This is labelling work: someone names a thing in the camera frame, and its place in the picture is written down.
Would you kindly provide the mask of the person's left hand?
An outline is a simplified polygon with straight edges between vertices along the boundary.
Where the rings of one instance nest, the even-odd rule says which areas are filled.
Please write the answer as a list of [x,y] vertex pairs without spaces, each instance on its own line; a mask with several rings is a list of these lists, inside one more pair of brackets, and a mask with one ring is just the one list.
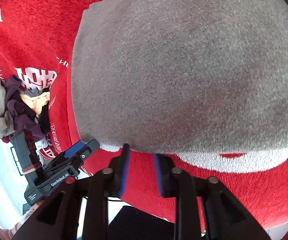
[[44,202],[44,199],[38,200],[34,205],[33,205],[33,209],[36,211]]

